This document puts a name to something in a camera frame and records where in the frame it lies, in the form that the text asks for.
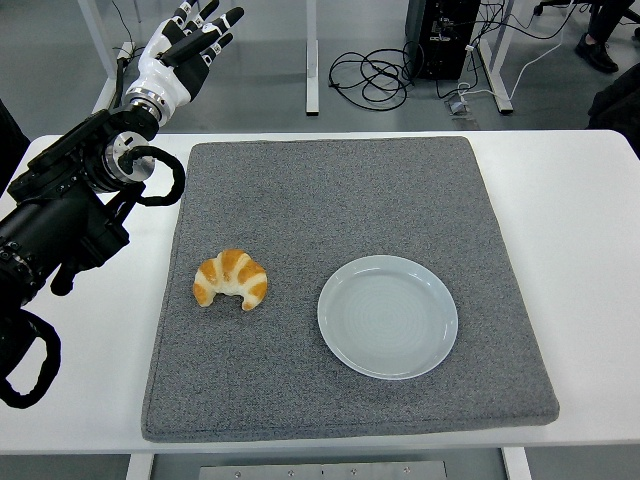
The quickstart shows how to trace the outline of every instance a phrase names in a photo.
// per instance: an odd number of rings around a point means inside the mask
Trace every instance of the white table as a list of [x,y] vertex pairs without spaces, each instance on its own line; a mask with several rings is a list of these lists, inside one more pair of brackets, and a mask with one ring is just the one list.
[[[640,442],[640,161],[606,131],[160,135],[185,163],[202,142],[461,135],[475,151],[518,278],[560,417],[547,426],[414,436],[154,444],[141,408],[178,207],[136,206],[131,244],[79,274],[63,298],[45,287],[28,309],[62,339],[62,367],[40,403],[0,404],[0,453],[209,452],[304,455],[451,447]],[[28,158],[55,137],[38,139]],[[171,184],[158,166],[147,195]],[[0,199],[0,218],[12,210]],[[43,348],[10,376],[30,389]]]

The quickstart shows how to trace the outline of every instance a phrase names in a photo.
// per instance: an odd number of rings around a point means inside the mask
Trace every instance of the black shoe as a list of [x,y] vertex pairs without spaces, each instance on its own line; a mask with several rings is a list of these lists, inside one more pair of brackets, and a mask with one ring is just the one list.
[[600,43],[588,45],[586,42],[587,34],[580,38],[580,42],[576,45],[576,53],[584,58],[589,65],[596,70],[604,73],[613,73],[618,71],[618,64],[611,60],[607,53],[607,47]]

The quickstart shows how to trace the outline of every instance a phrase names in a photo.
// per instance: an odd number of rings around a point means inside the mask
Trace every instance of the empty plate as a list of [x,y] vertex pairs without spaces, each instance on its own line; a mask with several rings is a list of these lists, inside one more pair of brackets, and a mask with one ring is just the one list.
[[375,255],[331,276],[318,301],[318,323],[331,351],[355,371],[404,380],[445,359],[458,313],[447,287],[425,267]]

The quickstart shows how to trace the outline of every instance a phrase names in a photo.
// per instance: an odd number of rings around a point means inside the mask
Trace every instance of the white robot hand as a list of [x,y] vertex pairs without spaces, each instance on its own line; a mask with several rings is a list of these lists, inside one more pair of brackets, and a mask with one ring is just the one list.
[[152,113],[160,126],[177,107],[192,101],[209,73],[213,59],[233,39],[228,30],[244,15],[235,7],[212,22],[206,18],[218,7],[213,0],[200,13],[187,0],[155,31],[140,56],[140,77],[131,84],[126,101]]

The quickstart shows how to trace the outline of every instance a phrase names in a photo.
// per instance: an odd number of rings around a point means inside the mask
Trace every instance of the black computer case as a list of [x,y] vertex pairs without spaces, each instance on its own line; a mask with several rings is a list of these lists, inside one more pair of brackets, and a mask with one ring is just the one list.
[[409,0],[405,35],[414,77],[460,78],[479,8],[480,0]]

